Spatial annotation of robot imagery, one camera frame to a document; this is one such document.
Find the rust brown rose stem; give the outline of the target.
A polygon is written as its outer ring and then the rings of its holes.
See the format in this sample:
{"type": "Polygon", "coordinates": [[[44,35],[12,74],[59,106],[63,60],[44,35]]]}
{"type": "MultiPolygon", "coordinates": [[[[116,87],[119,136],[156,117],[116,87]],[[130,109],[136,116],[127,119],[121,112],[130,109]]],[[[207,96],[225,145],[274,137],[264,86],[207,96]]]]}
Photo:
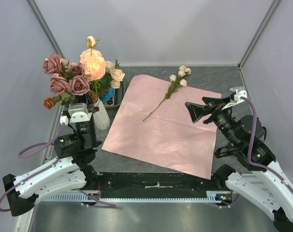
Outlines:
{"type": "Polygon", "coordinates": [[[98,97],[93,91],[89,91],[88,93],[81,96],[69,93],[62,93],[54,97],[45,97],[44,107],[50,110],[57,104],[66,106],[67,108],[72,103],[85,103],[86,105],[94,105],[97,100],[98,97]]]}

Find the purple pink wrapping paper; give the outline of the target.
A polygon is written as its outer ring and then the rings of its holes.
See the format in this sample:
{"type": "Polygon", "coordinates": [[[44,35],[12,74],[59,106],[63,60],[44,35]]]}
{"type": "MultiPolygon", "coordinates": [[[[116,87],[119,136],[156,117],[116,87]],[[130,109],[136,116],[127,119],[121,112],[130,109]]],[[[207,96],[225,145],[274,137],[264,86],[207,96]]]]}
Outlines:
{"type": "Polygon", "coordinates": [[[102,149],[193,176],[209,179],[217,128],[193,123],[186,102],[220,94],[181,87],[164,100],[169,82],[149,75],[134,76],[113,120],[102,149]]]}

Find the mauve rose flower stem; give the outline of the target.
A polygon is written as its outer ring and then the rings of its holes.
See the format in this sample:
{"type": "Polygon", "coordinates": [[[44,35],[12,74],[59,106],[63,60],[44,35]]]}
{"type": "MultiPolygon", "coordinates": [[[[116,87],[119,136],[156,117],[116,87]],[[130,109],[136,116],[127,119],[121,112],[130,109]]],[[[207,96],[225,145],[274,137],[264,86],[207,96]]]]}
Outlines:
{"type": "Polygon", "coordinates": [[[59,54],[51,54],[43,62],[44,73],[51,76],[49,90],[55,96],[62,93],[84,95],[90,91],[90,84],[84,77],[81,63],[69,64],[59,54]]]}

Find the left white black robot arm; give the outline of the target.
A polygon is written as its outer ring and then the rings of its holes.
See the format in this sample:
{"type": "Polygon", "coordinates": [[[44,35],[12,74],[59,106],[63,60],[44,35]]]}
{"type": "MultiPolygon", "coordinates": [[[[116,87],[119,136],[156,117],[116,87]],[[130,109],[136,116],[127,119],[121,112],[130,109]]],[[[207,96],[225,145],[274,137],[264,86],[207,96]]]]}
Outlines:
{"type": "Polygon", "coordinates": [[[87,93],[75,97],[60,117],[61,128],[74,124],[73,133],[56,136],[47,143],[39,143],[41,149],[54,146],[56,157],[25,174],[3,177],[5,189],[2,199],[9,203],[13,217],[30,211],[42,200],[72,189],[93,190],[98,179],[90,162],[95,159],[100,142],[96,138],[93,114],[98,111],[87,93]]]}

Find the pink peony bud stem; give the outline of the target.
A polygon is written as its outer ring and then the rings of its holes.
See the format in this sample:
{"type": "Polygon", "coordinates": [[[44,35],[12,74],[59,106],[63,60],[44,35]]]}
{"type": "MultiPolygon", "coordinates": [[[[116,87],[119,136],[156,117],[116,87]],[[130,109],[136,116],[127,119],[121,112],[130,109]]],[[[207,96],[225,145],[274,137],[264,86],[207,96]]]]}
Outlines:
{"type": "Polygon", "coordinates": [[[93,36],[87,37],[88,49],[80,55],[80,63],[84,66],[84,77],[88,80],[91,91],[99,98],[107,93],[110,77],[106,72],[106,61],[103,55],[95,49],[97,43],[98,40],[93,36]]]}

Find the white small rose stem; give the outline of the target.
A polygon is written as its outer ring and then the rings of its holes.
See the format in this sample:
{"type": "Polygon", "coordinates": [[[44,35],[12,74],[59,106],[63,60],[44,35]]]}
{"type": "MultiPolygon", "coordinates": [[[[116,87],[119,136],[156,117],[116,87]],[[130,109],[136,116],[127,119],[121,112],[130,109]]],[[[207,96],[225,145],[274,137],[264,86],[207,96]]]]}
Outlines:
{"type": "Polygon", "coordinates": [[[146,121],[163,104],[165,100],[170,99],[172,94],[176,93],[179,88],[187,86],[187,81],[185,80],[185,77],[188,75],[191,75],[191,69],[187,66],[181,65],[178,69],[177,75],[172,74],[169,76],[171,84],[168,87],[165,96],[158,104],[158,106],[153,111],[151,111],[145,119],[143,119],[143,122],[146,121]]]}

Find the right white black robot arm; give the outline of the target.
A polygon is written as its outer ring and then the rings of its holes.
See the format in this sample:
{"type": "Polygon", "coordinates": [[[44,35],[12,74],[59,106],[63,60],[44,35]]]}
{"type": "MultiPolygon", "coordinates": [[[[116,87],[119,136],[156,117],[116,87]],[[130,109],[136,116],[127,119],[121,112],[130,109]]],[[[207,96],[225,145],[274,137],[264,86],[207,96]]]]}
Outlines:
{"type": "Polygon", "coordinates": [[[214,187],[237,192],[268,215],[279,232],[293,232],[293,184],[261,140],[266,129],[261,126],[253,103],[241,94],[224,99],[203,97],[203,102],[204,105],[185,103],[192,122],[208,116],[203,123],[213,122],[229,142],[224,155],[235,156],[269,192],[248,182],[228,165],[224,167],[227,174],[213,178],[214,187]]]}

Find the cream rose flower stem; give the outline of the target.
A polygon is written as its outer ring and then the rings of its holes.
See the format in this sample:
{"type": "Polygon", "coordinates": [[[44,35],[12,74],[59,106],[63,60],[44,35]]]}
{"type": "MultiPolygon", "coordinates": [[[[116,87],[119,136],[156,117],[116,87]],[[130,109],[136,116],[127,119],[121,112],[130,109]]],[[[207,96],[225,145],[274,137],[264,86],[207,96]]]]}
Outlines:
{"type": "Polygon", "coordinates": [[[113,89],[120,88],[120,84],[125,77],[125,73],[119,67],[120,64],[117,59],[115,62],[106,61],[105,72],[110,78],[110,86],[113,89]]]}

